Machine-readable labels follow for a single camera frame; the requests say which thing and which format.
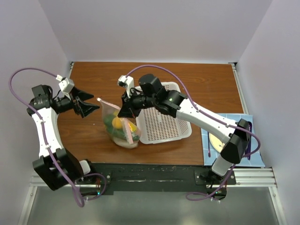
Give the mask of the clear zip top bag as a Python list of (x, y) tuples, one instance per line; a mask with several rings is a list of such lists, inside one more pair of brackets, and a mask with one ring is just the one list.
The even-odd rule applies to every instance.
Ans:
[(118, 117), (120, 107), (97, 98), (102, 106), (102, 122), (110, 139), (118, 146), (133, 149), (138, 146), (141, 131), (127, 118)]

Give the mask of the white perforated plastic basket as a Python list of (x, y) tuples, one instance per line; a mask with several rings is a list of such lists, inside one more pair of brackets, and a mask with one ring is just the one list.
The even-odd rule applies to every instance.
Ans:
[(154, 107), (142, 109), (135, 121), (143, 144), (177, 141), (192, 134), (190, 122), (164, 115)]

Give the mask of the yellow fake banana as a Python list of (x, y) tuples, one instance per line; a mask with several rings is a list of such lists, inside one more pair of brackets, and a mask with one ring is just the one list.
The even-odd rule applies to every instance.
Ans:
[(129, 128), (130, 128), (131, 132), (136, 132), (137, 131), (137, 126), (134, 123), (129, 122), (128, 125), (129, 125)]

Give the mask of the fake orange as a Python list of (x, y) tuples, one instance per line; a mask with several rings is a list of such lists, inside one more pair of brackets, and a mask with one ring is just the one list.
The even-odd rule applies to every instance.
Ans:
[(123, 128), (123, 119), (119, 117), (115, 117), (112, 120), (112, 126), (114, 129), (122, 129)]

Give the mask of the green fake cucumber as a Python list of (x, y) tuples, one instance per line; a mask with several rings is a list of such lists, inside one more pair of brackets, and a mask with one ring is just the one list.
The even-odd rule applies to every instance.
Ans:
[(109, 135), (111, 135), (112, 137), (116, 137), (116, 138), (119, 138), (119, 139), (123, 139), (123, 140), (126, 140), (126, 135), (123, 131), (123, 129), (116, 129), (112, 126), (106, 126), (106, 131)]

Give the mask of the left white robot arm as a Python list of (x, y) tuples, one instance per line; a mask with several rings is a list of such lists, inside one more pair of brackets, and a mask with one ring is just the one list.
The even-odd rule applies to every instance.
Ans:
[(77, 115), (86, 117), (98, 105), (88, 103), (94, 96), (73, 87), (68, 97), (54, 97), (53, 90), (48, 85), (38, 85), (32, 88), (34, 98), (30, 101), (27, 113), (34, 120), (39, 138), (39, 158), (33, 161), (33, 169), (51, 190), (57, 190), (68, 182), (56, 166), (72, 182), (82, 179), (92, 184), (97, 179), (97, 172), (87, 159), (79, 161), (70, 151), (63, 147), (57, 119), (58, 115), (73, 110)]

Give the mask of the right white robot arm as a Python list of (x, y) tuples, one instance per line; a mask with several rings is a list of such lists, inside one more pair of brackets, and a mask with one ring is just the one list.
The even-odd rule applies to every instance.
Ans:
[(209, 172), (212, 183), (220, 184), (225, 179), (227, 170), (233, 164), (240, 163), (251, 139), (246, 120), (235, 121), (222, 117), (201, 107), (177, 90), (166, 90), (153, 74), (146, 74), (139, 79), (141, 90), (134, 88), (134, 80), (130, 76), (122, 75), (118, 79), (118, 85), (126, 89), (121, 97), (120, 118), (135, 118), (142, 109), (154, 107), (164, 115), (197, 125), (224, 143)]

